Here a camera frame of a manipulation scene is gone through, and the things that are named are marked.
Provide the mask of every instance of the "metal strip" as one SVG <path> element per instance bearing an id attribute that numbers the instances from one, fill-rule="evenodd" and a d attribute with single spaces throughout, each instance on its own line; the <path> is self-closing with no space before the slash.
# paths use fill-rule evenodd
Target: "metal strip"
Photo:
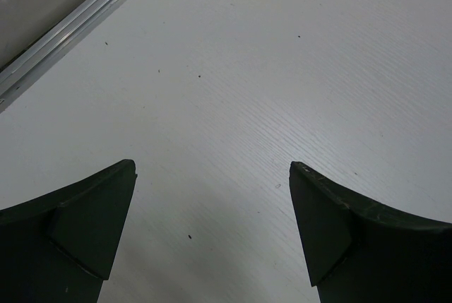
<path id="1" fill-rule="evenodd" d="M 126 0 L 86 0 L 0 73 L 0 112 Z"/>

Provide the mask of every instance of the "dark green plastic part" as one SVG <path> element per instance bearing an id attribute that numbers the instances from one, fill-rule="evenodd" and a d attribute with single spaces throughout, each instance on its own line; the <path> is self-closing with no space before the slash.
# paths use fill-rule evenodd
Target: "dark green plastic part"
<path id="1" fill-rule="evenodd" d="M 0 211 L 0 302 L 96 302 L 135 187 L 122 160 L 83 181 Z"/>
<path id="2" fill-rule="evenodd" d="M 452 225 L 385 206 L 300 162 L 290 192 L 322 303 L 452 302 Z"/>

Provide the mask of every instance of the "white surface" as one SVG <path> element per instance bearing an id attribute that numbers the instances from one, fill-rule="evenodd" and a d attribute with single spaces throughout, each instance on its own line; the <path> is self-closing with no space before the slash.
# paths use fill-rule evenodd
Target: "white surface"
<path id="1" fill-rule="evenodd" d="M 317 302 L 290 161 L 452 222 L 451 19 L 452 0 L 128 0 L 1 114 L 2 206 L 133 158 L 100 302 Z"/>

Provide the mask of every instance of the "textured white board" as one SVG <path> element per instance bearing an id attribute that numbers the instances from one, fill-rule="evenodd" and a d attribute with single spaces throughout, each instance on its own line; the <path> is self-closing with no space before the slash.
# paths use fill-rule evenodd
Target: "textured white board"
<path id="1" fill-rule="evenodd" d="M 128 0 L 0 115 L 2 207 L 133 158 L 100 302 L 318 302 L 290 161 L 452 222 L 451 19 L 452 0 Z"/>

